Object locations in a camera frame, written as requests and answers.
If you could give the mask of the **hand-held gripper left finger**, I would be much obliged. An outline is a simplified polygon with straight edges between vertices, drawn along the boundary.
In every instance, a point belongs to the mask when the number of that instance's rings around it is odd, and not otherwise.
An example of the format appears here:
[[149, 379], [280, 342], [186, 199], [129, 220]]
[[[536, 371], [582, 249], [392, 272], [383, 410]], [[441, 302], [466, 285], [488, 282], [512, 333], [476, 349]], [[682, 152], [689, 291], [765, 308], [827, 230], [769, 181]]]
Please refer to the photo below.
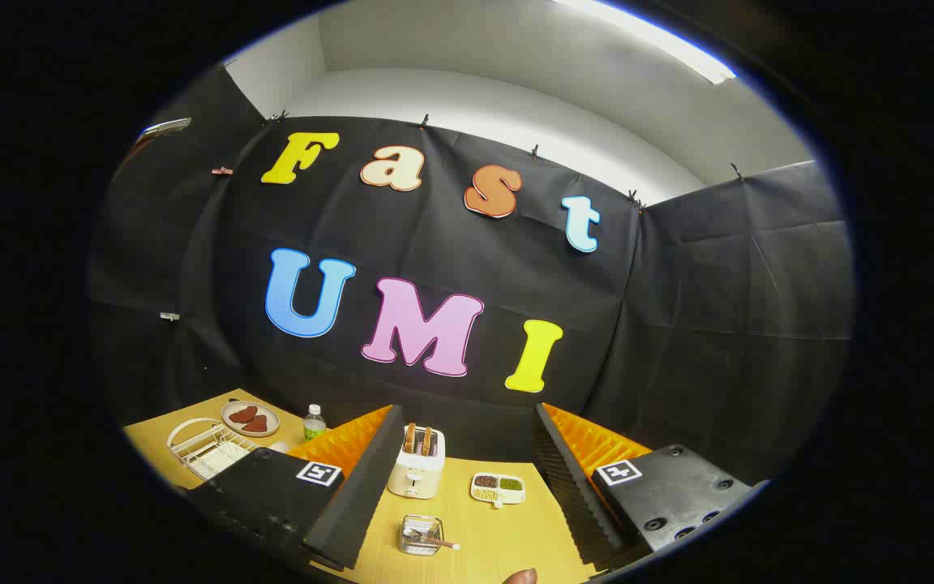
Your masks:
[[289, 453], [259, 448], [186, 498], [219, 527], [294, 568], [352, 569], [404, 441], [383, 406]]

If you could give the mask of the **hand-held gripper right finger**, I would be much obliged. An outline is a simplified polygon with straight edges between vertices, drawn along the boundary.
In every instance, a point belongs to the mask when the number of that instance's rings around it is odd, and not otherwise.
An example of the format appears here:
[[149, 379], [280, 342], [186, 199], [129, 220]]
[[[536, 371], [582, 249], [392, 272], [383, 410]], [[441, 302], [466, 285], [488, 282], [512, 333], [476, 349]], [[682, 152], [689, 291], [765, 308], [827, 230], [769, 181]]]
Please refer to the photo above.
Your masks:
[[646, 448], [552, 404], [535, 406], [533, 435], [581, 560], [597, 569], [670, 553], [763, 489], [687, 446]]

